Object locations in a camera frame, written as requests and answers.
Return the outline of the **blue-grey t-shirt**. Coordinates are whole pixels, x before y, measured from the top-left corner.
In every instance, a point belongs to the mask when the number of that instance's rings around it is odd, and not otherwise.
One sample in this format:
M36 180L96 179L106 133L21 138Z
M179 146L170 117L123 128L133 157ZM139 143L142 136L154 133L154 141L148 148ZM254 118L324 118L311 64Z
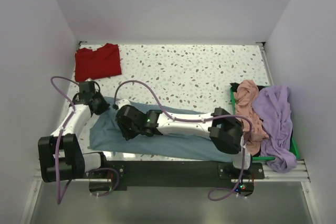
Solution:
M231 162L230 155L220 152L209 137L197 135L138 135L125 140L116 121L117 111L100 115L89 133L90 148L95 151L162 155L174 158Z

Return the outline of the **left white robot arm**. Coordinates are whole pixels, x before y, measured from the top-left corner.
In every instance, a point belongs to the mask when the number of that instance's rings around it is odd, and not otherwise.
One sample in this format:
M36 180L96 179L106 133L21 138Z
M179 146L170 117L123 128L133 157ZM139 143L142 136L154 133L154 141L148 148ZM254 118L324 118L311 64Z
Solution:
M41 137L38 141L44 182L55 182L56 170L59 170L60 181L84 178L89 171L97 178L108 174L109 165L104 153L84 154L79 145L79 136L93 115L101 115L109 107L97 82L79 83L79 92L74 95L61 124L49 136Z

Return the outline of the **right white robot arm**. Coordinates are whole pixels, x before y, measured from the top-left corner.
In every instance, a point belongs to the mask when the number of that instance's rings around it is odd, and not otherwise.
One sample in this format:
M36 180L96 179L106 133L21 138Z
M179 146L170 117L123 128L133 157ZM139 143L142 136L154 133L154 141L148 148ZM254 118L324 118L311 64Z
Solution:
M117 110L116 123L126 140L138 135L195 135L208 137L222 153L233 158L234 173L239 178L246 178L253 171L251 156L246 150L243 125L222 108L215 108L212 113L178 114L160 110L142 112L126 104Z

